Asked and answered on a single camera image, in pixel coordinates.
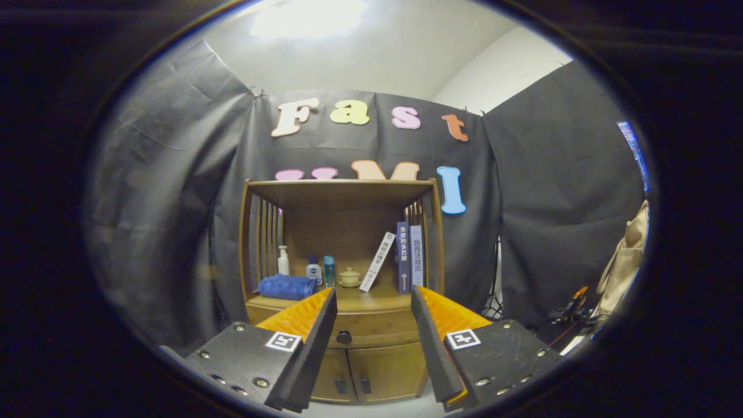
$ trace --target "book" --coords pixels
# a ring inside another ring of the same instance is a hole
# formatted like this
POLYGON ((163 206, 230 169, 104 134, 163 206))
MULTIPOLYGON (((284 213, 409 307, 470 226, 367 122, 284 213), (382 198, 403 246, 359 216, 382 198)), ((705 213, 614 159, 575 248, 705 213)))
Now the book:
POLYGON ((423 231, 420 225, 410 226, 410 278, 413 286, 423 287, 423 231))
POLYGON ((382 239, 382 243, 379 244, 379 248, 377 249, 377 253, 374 255, 374 259, 371 261, 369 270, 366 271, 364 279, 361 280, 361 285, 359 286, 360 290, 368 292, 372 287, 374 279, 377 278, 377 273, 379 273, 379 270, 382 268, 384 259, 387 258, 387 253, 389 253, 389 249, 392 247, 394 241, 395 235, 393 233, 386 232, 384 234, 384 239, 382 239))
POLYGON ((408 222, 398 222, 395 230, 395 273, 398 276, 398 293, 410 293, 410 237, 408 222))

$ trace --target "cabinet knob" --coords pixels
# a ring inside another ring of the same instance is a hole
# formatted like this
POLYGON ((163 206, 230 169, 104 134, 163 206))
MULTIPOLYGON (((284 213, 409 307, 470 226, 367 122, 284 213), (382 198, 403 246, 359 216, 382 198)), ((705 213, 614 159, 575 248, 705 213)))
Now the cabinet knob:
POLYGON ((351 340, 351 333, 346 331, 345 329, 342 329, 340 332, 338 332, 338 335, 335 337, 335 341, 338 341, 341 344, 350 344, 351 340))

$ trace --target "beige bag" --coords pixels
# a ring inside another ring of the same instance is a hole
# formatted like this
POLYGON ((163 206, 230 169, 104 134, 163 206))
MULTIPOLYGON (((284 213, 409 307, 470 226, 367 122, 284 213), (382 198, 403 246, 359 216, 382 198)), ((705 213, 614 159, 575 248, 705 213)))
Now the beige bag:
POLYGON ((596 293, 602 294, 593 315, 610 315, 624 298, 627 289, 640 268, 648 235, 648 202, 643 202, 640 212, 630 222, 619 241, 617 250, 606 265, 596 293))

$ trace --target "ceiling light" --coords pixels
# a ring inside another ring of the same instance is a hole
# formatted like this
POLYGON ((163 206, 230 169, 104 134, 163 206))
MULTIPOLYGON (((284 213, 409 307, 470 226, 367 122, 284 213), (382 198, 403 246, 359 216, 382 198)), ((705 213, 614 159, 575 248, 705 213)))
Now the ceiling light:
POLYGON ((362 0, 294 0, 258 12, 251 35, 325 36, 356 28, 364 9, 362 0))

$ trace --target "drawer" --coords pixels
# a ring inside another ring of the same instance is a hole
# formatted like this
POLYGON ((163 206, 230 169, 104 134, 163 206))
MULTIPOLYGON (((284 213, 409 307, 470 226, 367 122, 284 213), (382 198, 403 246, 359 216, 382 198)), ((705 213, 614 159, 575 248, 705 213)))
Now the drawer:
MULTIPOLYGON (((250 323, 255 325, 271 315, 281 312, 280 308, 246 303, 250 323)), ((328 347, 330 348, 370 348, 411 343, 418 340, 418 325, 410 309, 392 312, 339 313, 333 324, 328 347), (341 331, 351 334, 351 343, 343 344, 336 337, 341 331)))

